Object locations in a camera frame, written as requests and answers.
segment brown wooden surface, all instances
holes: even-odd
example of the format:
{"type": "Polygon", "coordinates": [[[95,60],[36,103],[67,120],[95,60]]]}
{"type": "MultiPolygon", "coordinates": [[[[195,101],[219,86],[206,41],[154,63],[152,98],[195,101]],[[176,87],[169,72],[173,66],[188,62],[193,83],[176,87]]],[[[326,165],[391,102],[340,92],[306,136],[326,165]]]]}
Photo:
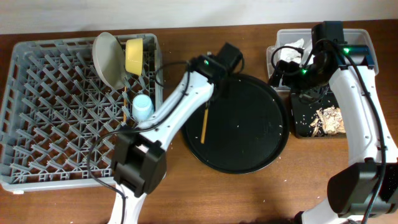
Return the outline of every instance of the brown wooden surface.
{"type": "MultiPolygon", "coordinates": [[[[112,34],[151,32],[158,37],[164,63],[217,52],[226,42],[239,47],[245,73],[267,80],[266,48],[274,45],[279,29],[311,28],[310,24],[189,29],[115,30],[112,34]]],[[[398,139],[398,21],[345,22],[345,28],[366,29],[376,49],[380,73],[377,92],[392,137],[398,139]]],[[[95,32],[0,35],[1,93],[7,79],[12,47],[26,40],[93,37],[95,32]]],[[[176,85],[182,68],[164,72],[166,84],[176,85]]],[[[346,139],[297,139],[290,135],[281,155],[253,174],[222,174],[203,165],[178,133],[167,153],[167,178],[150,194],[140,223],[249,223],[292,218],[326,197],[328,179],[348,165],[346,139]]],[[[103,188],[27,192],[0,190],[0,223],[106,223],[115,193],[103,188]]],[[[370,223],[397,223],[398,213],[370,223]]]]}

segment round black tray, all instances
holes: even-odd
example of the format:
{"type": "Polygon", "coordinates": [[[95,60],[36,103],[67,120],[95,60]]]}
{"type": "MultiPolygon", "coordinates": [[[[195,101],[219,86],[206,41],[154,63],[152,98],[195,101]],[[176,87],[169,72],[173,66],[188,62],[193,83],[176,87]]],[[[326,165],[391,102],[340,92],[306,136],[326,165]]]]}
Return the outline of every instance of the round black tray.
{"type": "Polygon", "coordinates": [[[221,172],[245,174],[269,165],[289,137],[289,119],[278,94],[249,75],[226,80],[223,94],[210,103],[205,143],[200,142],[205,105],[187,120],[182,133],[192,153],[221,172]]]}

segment wooden tabletop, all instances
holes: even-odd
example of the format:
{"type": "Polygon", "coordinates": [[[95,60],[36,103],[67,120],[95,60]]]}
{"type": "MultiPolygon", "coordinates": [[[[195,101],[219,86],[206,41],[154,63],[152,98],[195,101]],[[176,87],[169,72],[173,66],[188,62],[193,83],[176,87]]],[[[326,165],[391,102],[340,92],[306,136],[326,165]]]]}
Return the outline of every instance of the wooden tabletop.
{"type": "MultiPolygon", "coordinates": [[[[114,30],[112,34],[153,33],[164,63],[187,60],[225,42],[243,52],[245,73],[267,81],[266,49],[275,45],[279,29],[311,28],[308,24],[271,24],[188,29],[114,30]]],[[[376,49],[376,87],[393,139],[398,139],[398,21],[345,22],[366,29],[376,49]]],[[[0,35],[1,93],[12,47],[27,40],[94,37],[102,31],[0,35]]],[[[166,84],[176,85],[183,68],[165,70],[166,84]]],[[[165,96],[171,90],[165,90],[165,96]]],[[[167,152],[167,177],[150,194],[140,223],[281,223],[312,208],[326,197],[328,180],[348,166],[346,139],[297,139],[290,135],[280,159],[252,174],[223,174],[196,159],[177,133],[167,152]]],[[[104,187],[51,190],[13,195],[0,190],[0,223],[106,223],[115,193],[104,187]]],[[[397,223],[398,213],[369,223],[397,223]]]]}

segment plastic bin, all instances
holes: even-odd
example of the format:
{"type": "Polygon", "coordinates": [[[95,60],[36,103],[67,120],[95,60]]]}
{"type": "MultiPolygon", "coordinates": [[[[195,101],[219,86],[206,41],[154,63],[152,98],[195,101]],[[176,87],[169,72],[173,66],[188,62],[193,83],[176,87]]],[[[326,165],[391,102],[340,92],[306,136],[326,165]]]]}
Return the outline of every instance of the plastic bin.
{"type": "MultiPolygon", "coordinates": [[[[91,56],[95,37],[14,46],[0,112],[0,183],[4,190],[21,193],[98,185],[85,167],[91,144],[124,125],[123,114],[131,117],[136,94],[148,94],[156,108],[162,104],[162,88],[153,81],[162,63],[157,37],[118,38],[122,44],[144,39],[146,75],[129,77],[127,94],[124,89],[106,86],[97,76],[91,56]]],[[[114,184],[113,147],[114,139],[107,138],[91,158],[94,175],[108,184],[114,184]]]]}
{"type": "MultiPolygon", "coordinates": [[[[290,44],[298,41],[299,39],[304,40],[304,47],[306,45],[312,44],[311,39],[311,29],[282,29],[278,31],[276,37],[275,46],[270,46],[267,48],[267,69],[268,69],[268,77],[271,77],[274,72],[274,68],[271,65],[271,55],[273,51],[285,44],[290,44]]],[[[372,44],[372,40],[369,36],[369,33],[364,29],[344,29],[344,39],[348,42],[348,44],[365,44],[369,47],[371,51],[372,58],[374,60],[374,71],[376,75],[379,73],[379,66],[377,64],[376,53],[374,52],[374,47],[372,44]]],[[[274,57],[274,63],[276,64],[280,57],[280,51],[276,53],[274,57]]],[[[277,87],[276,90],[289,90],[290,88],[287,86],[277,87]]]]}

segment wooden stick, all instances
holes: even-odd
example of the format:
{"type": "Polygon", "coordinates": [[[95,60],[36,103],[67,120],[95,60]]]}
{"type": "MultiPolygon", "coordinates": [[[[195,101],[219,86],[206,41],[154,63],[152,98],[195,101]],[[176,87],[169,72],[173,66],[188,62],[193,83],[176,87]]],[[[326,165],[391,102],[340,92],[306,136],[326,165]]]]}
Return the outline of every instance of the wooden stick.
{"type": "Polygon", "coordinates": [[[203,127],[201,129],[201,138],[200,138],[200,143],[202,143],[202,144],[205,143],[208,115],[209,115],[209,107],[208,107],[208,104],[206,104],[205,117],[203,118],[203,127]]]}
{"type": "MultiPolygon", "coordinates": [[[[123,105],[127,106],[127,100],[126,99],[124,99],[123,105]]],[[[126,116],[125,113],[123,113],[123,122],[126,122],[126,121],[127,121],[127,116],[126,116]]]]}

